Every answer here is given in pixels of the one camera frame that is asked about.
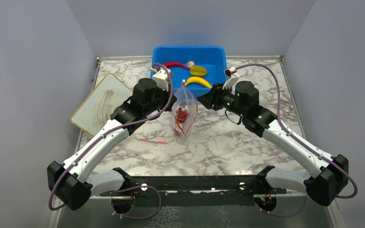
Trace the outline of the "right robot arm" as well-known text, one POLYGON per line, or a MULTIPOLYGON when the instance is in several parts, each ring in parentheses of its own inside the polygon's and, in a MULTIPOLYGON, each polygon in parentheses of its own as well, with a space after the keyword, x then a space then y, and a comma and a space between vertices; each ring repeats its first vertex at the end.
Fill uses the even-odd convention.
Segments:
POLYGON ((279 122, 277 115, 259 104, 259 91, 250 81, 238 82, 235 90, 215 84, 197 100, 212 110, 226 109, 241 119, 247 130, 282 149, 295 159, 304 171, 265 168, 255 180, 261 193, 285 188, 307 194, 315 203, 329 206, 348 184, 348 159, 319 151, 313 144, 279 122))

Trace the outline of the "clear zip bag orange zipper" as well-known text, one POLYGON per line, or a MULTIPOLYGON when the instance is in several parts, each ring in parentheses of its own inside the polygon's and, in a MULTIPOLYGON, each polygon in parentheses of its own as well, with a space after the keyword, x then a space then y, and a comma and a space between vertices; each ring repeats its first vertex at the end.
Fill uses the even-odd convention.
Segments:
POLYGON ((184 144, 190 131, 196 121, 198 114, 198 103, 192 92, 184 85, 185 79, 182 80, 179 88, 173 95, 177 97, 177 102, 173 105, 171 111, 171 118, 169 121, 170 129, 173 133, 174 139, 178 144, 184 144), (184 123, 177 123, 175 119, 175 111, 181 107, 187 109, 190 116, 184 123))

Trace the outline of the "purple grape bunch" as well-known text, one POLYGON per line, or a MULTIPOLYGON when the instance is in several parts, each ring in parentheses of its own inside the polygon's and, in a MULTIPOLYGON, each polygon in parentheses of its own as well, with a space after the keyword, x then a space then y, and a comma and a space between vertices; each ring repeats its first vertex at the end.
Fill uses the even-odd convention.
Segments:
POLYGON ((188 119, 189 116, 190 116, 190 114, 187 109, 182 109, 181 107, 179 107, 175 111, 175 119, 178 124, 182 124, 182 123, 186 122, 186 120, 188 119))

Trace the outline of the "yellow green starfruit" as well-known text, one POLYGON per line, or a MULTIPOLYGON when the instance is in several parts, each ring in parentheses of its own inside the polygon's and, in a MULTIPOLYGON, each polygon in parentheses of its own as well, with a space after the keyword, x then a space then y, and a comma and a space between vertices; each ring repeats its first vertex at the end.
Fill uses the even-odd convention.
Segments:
POLYGON ((202 66, 192 66, 190 68, 190 75, 197 77, 204 77, 208 74, 208 71, 205 67, 202 66))

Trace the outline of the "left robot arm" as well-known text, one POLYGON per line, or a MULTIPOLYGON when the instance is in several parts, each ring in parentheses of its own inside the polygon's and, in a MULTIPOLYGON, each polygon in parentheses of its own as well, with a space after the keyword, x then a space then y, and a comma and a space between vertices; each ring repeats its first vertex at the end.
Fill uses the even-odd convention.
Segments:
POLYGON ((61 208, 53 207, 54 197, 71 210, 77 210, 94 195, 111 190, 119 195, 128 193, 130 181, 119 171, 92 175, 92 170, 145 122, 158 118, 164 111, 169 112, 175 101, 170 78, 140 79, 132 95, 114 110, 98 134, 62 163, 53 161, 48 166, 49 209, 61 208))

